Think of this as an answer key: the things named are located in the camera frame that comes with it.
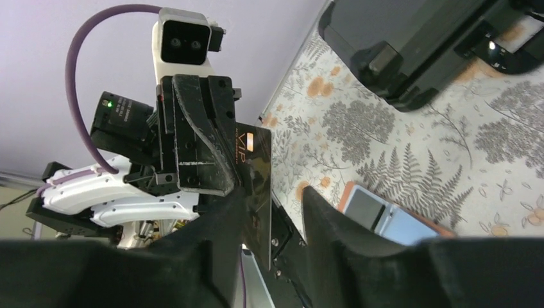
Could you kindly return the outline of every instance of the black plastic case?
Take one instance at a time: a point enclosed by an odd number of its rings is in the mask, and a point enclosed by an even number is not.
[[[365,87],[408,112],[431,102],[475,56],[506,74],[537,68],[543,30],[514,53],[490,45],[527,12],[541,12],[544,1],[533,1],[338,0],[318,28]]]

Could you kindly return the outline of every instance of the camera lens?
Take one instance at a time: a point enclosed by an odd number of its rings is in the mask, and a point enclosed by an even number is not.
[[[199,41],[194,40],[194,41],[191,43],[191,49],[192,49],[192,50],[197,51],[197,50],[200,50],[200,48],[202,48],[202,45],[200,44]]]
[[[182,45],[182,41],[178,38],[172,38],[170,40],[170,46],[174,48],[179,48]]]

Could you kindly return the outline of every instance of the tablecloth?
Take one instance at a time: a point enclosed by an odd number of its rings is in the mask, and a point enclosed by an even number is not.
[[[262,122],[273,190],[302,234],[304,187],[336,206],[356,181],[461,236],[544,235],[542,68],[504,76],[475,61],[433,104],[401,113],[315,32]]]

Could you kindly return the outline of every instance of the depth camera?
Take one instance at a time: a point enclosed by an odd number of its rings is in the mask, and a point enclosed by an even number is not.
[[[164,8],[159,13],[164,62],[202,65],[206,61],[212,29],[200,13]]]

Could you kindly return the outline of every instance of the floral tablecloth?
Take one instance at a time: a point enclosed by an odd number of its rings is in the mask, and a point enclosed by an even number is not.
[[[301,233],[303,188],[336,206],[353,180],[459,235],[544,235],[544,69],[503,76],[476,61],[401,113],[314,33],[262,117],[273,190]]]

